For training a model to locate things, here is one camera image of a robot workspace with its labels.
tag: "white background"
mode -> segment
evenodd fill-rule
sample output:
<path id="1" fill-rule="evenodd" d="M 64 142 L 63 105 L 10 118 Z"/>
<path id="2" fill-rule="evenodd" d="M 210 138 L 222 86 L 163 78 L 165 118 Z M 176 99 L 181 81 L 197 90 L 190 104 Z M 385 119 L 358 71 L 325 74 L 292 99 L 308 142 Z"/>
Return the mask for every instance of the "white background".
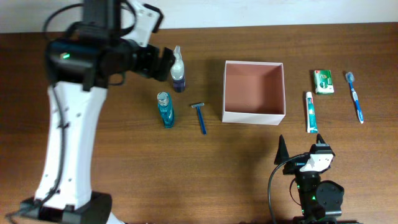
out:
<path id="1" fill-rule="evenodd" d="M 77 0 L 0 0 L 0 32 L 39 32 L 53 11 Z M 161 28 L 397 22 L 398 0 L 146 0 L 161 8 Z M 56 18 L 62 31 L 80 18 L 72 9 Z"/>

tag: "green and white package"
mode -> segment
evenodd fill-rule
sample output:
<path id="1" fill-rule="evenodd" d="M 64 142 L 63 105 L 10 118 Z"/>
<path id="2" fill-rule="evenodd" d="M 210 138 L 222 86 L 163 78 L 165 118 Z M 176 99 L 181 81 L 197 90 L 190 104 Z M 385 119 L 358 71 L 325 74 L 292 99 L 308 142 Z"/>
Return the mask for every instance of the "green and white package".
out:
<path id="1" fill-rule="evenodd" d="M 332 94 L 335 92 L 330 70 L 315 70 L 313 72 L 316 94 Z"/>

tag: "green light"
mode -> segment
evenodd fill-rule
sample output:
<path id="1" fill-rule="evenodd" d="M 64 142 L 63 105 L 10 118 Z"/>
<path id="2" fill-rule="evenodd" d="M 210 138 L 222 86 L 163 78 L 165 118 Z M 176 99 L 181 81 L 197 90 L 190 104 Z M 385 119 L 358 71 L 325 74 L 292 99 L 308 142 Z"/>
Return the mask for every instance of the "green light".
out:
<path id="1" fill-rule="evenodd" d="M 68 58 L 70 58 L 70 54 L 64 53 L 64 54 L 62 55 L 62 58 L 63 58 L 63 59 L 68 59 Z"/>

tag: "toothbrush head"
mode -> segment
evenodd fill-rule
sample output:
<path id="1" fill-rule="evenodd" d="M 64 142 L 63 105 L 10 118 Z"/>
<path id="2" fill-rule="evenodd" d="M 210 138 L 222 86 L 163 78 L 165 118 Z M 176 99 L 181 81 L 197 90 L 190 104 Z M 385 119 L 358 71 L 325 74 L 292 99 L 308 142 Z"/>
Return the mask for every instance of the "toothbrush head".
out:
<path id="1" fill-rule="evenodd" d="M 349 82 L 349 83 L 354 82 L 354 80 L 355 80 L 354 79 L 354 74 L 352 72 L 347 72 L 346 79 L 347 79 L 347 82 Z"/>

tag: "open container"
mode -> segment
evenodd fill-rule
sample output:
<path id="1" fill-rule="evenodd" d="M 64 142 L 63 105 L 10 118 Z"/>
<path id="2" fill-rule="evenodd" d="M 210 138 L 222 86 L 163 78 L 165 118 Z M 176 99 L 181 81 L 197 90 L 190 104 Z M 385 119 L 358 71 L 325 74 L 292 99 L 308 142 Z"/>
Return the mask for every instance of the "open container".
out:
<path id="1" fill-rule="evenodd" d="M 283 63 L 225 62 L 223 122 L 278 125 L 285 115 Z"/>

